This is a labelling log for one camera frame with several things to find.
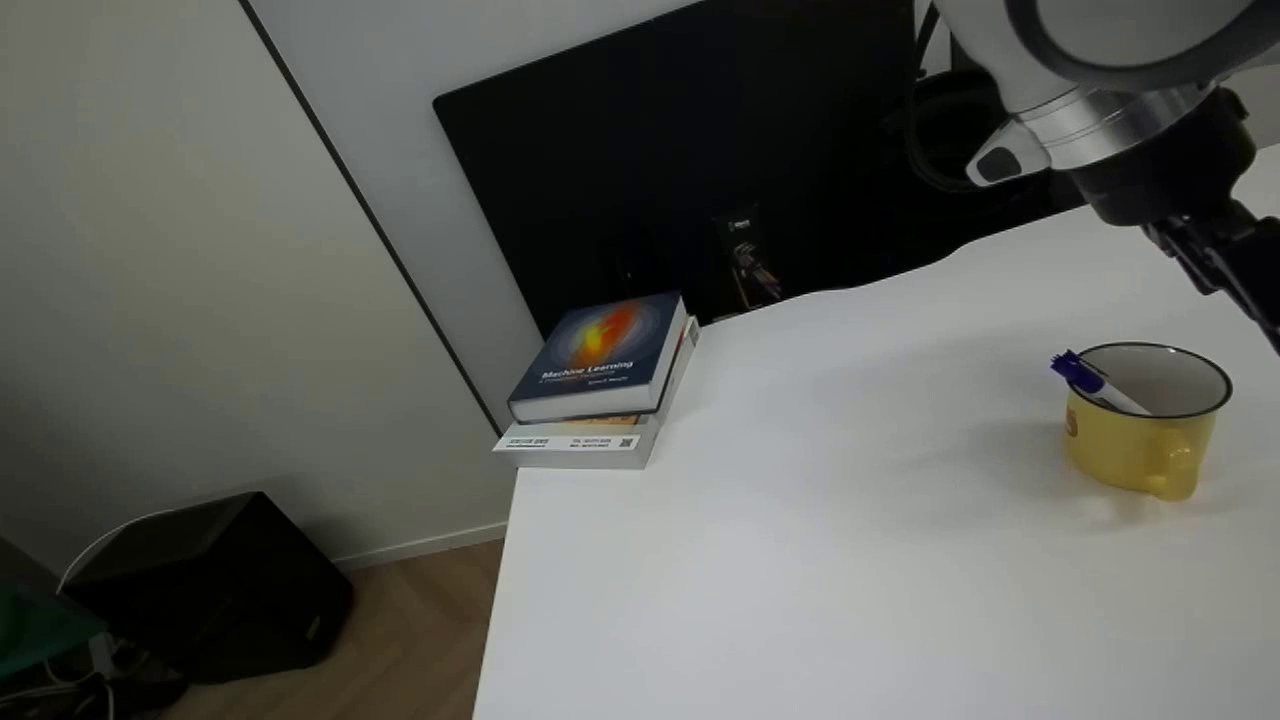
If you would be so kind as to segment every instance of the book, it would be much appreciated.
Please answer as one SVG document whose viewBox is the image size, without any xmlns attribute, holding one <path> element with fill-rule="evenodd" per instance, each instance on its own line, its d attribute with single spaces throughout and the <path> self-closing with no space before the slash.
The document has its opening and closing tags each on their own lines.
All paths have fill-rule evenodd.
<svg viewBox="0 0 1280 720">
<path fill-rule="evenodd" d="M 696 319 L 684 319 L 675 361 L 661 396 L 661 407 L 649 414 L 587 414 L 587 418 L 548 418 L 548 425 L 512 425 L 490 451 L 512 456 L 518 467 L 642 467 L 673 396 L 690 363 Z"/>
<path fill-rule="evenodd" d="M 655 413 L 687 306 L 638 296 L 566 312 L 512 393 L 518 425 Z"/>
</svg>

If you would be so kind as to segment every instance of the blue pen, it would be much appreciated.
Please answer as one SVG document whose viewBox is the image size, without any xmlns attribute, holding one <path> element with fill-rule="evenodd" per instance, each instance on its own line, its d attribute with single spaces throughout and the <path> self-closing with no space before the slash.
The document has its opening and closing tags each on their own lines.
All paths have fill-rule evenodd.
<svg viewBox="0 0 1280 720">
<path fill-rule="evenodd" d="M 1050 372 L 1060 372 L 1078 396 L 1092 396 L 1098 404 L 1111 404 L 1126 414 L 1151 414 L 1138 399 L 1109 383 L 1109 376 L 1092 363 L 1085 363 L 1075 351 L 1063 351 L 1050 361 Z"/>
</svg>

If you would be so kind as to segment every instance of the wooden floor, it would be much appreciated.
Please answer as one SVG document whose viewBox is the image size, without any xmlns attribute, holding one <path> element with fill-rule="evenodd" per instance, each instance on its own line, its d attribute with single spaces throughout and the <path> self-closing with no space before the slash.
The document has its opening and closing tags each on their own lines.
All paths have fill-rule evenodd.
<svg viewBox="0 0 1280 720">
<path fill-rule="evenodd" d="M 355 573 L 341 647 L 305 671 L 190 689 L 173 720 L 466 720 L 500 545 Z"/>
</svg>

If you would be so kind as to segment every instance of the white table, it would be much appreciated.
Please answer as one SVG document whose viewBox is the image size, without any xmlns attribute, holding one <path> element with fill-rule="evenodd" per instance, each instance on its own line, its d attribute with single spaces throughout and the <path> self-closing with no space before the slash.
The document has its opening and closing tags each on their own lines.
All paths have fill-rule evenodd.
<svg viewBox="0 0 1280 720">
<path fill-rule="evenodd" d="M 1098 341 L 1235 376 L 1194 498 L 1067 467 Z M 1092 213 L 717 323 L 642 476 L 518 472 L 475 715 L 1276 720 L 1280 355 Z"/>
</svg>

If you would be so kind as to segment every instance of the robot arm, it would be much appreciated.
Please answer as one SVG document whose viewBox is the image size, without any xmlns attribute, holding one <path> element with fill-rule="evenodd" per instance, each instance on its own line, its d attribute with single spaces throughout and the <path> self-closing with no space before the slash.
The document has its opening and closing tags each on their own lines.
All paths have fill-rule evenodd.
<svg viewBox="0 0 1280 720">
<path fill-rule="evenodd" d="M 1201 290 L 1280 347 L 1280 225 L 1230 182 L 1255 149 L 1218 74 L 1280 40 L 1280 0 L 936 0 L 1011 121 L 969 177 L 1063 171 L 1109 225 L 1138 225 Z"/>
</svg>

